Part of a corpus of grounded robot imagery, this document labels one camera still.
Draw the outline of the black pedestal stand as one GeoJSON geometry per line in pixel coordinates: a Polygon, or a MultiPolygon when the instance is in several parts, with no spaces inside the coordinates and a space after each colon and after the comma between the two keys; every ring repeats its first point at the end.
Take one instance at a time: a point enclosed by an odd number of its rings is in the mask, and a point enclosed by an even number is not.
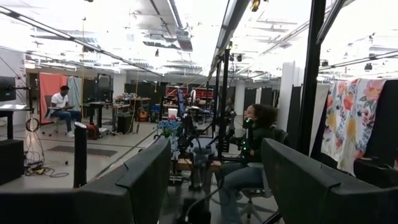
{"type": "Polygon", "coordinates": [[[79,188],[86,184],[87,170],[87,127],[85,124],[75,122],[75,151],[73,187],[79,188]]]}

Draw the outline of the floral print cloth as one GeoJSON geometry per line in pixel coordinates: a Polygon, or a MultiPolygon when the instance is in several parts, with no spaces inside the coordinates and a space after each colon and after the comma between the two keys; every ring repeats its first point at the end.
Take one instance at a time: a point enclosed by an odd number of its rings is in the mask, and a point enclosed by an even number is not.
{"type": "Polygon", "coordinates": [[[366,152],[385,83],[381,78],[357,78],[329,88],[321,152],[337,162],[337,169],[354,174],[354,161],[366,152]]]}

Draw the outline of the black office monitor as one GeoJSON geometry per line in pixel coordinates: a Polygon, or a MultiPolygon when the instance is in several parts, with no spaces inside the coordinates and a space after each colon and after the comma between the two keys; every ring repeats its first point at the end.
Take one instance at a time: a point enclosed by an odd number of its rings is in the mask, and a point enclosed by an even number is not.
{"type": "Polygon", "coordinates": [[[0,77],[0,101],[16,99],[16,80],[14,77],[0,77]]]}

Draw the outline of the black light stand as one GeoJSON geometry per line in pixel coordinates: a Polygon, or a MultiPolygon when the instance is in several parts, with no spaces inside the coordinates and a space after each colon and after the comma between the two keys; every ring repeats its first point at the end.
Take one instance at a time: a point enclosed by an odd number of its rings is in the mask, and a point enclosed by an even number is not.
{"type": "Polygon", "coordinates": [[[223,159],[222,153],[224,150],[224,137],[226,134],[226,119],[224,118],[226,108],[226,97],[227,97],[227,86],[228,86],[228,70],[229,70],[229,55],[230,49],[224,50],[223,55],[223,82],[221,90],[221,101],[220,101],[220,118],[219,131],[218,131],[218,160],[221,162],[223,159]]]}

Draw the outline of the office chair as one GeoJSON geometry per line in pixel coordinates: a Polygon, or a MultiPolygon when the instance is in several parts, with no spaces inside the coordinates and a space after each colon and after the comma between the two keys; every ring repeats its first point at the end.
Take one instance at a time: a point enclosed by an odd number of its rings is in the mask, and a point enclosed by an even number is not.
{"type": "MultiPolygon", "coordinates": [[[[287,140],[287,132],[285,132],[282,129],[279,128],[274,128],[275,130],[275,138],[276,141],[288,145],[288,140],[287,140]]],[[[258,197],[262,197],[262,198],[270,198],[272,197],[272,192],[271,189],[269,187],[268,181],[267,181],[267,177],[264,171],[264,166],[262,165],[262,163],[258,163],[258,162],[252,162],[248,164],[249,167],[253,167],[256,169],[261,170],[261,174],[262,174],[262,184],[263,187],[262,188],[256,188],[256,189],[242,189],[242,193],[245,197],[248,198],[248,202],[245,204],[245,206],[239,211],[239,214],[241,216],[245,215],[246,218],[248,220],[251,219],[251,217],[254,217],[256,220],[258,220],[259,222],[263,222],[261,219],[261,216],[259,214],[259,208],[256,208],[256,206],[253,204],[253,198],[258,198],[258,197]]],[[[265,208],[263,208],[263,210],[265,210],[265,212],[267,213],[271,213],[272,215],[269,217],[271,220],[274,218],[275,222],[279,221],[281,216],[279,215],[278,211],[273,211],[273,210],[266,210],[265,208]]]]}

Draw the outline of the blue artificial flowers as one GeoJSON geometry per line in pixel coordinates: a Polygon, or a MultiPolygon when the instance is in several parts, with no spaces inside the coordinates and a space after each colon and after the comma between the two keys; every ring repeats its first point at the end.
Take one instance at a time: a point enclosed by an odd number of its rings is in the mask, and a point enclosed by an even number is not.
{"type": "Polygon", "coordinates": [[[177,135],[180,131],[181,122],[176,119],[159,121],[157,124],[158,132],[166,138],[177,135]]]}

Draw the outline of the red fabric backdrop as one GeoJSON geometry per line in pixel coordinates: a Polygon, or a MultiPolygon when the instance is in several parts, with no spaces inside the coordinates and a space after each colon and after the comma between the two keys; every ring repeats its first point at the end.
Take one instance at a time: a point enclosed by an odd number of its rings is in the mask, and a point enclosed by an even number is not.
{"type": "Polygon", "coordinates": [[[39,102],[40,102],[40,123],[48,124],[45,119],[47,112],[46,97],[51,98],[60,91],[61,86],[67,84],[67,77],[60,73],[39,72],[39,102]]]}

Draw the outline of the black gantry frame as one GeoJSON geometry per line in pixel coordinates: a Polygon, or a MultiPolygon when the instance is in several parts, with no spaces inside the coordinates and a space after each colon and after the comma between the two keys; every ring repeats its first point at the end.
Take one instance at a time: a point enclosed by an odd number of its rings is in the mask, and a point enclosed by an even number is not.
{"type": "Polygon", "coordinates": [[[329,13],[326,13],[326,0],[312,0],[297,143],[297,150],[307,156],[311,149],[310,140],[321,45],[346,1],[336,0],[329,13]]]}

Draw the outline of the grey fabric backdrop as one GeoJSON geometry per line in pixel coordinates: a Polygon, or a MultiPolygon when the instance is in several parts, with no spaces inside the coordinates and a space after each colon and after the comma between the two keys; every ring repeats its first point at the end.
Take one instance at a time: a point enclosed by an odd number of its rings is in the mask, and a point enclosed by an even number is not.
{"type": "Polygon", "coordinates": [[[70,76],[67,78],[67,85],[69,87],[68,102],[73,106],[72,110],[81,111],[81,97],[82,97],[82,78],[70,76]]]}

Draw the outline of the black speaker box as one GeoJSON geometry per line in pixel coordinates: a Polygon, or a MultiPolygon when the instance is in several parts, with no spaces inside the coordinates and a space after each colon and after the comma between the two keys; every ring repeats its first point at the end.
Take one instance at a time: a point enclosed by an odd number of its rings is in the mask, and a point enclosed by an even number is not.
{"type": "Polygon", "coordinates": [[[24,142],[16,139],[0,141],[0,185],[24,174],[24,142]]]}

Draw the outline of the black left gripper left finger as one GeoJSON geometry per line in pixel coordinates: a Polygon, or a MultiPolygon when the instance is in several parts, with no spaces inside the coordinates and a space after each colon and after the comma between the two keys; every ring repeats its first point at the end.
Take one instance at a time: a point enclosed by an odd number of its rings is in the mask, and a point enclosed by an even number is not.
{"type": "Polygon", "coordinates": [[[157,224],[171,145],[155,143],[77,189],[0,191],[0,224],[157,224]]]}

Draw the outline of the wooden workbench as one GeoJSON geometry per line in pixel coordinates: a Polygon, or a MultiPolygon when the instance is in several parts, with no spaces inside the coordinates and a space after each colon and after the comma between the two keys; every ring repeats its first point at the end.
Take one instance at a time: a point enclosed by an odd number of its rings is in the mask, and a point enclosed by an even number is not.
{"type": "MultiPolygon", "coordinates": [[[[177,161],[171,160],[170,170],[192,170],[194,168],[191,160],[189,159],[178,159],[177,161]]],[[[209,166],[209,171],[217,171],[221,168],[220,161],[213,161],[209,166]]]]}

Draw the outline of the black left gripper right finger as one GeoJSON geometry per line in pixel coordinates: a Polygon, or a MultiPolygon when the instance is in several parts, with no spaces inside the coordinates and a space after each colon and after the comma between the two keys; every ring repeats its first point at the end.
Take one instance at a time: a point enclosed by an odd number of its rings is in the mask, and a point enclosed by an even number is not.
{"type": "Polygon", "coordinates": [[[285,224],[398,224],[398,187],[376,187],[273,139],[261,157],[285,224]]]}

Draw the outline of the small office desk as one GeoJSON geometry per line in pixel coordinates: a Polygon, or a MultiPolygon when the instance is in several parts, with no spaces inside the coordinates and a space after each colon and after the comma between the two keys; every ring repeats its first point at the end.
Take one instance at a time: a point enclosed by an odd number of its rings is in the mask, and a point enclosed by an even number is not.
{"type": "Polygon", "coordinates": [[[6,133],[8,139],[14,138],[14,127],[27,121],[26,116],[33,112],[27,105],[4,104],[0,106],[0,118],[6,118],[6,133]]]}

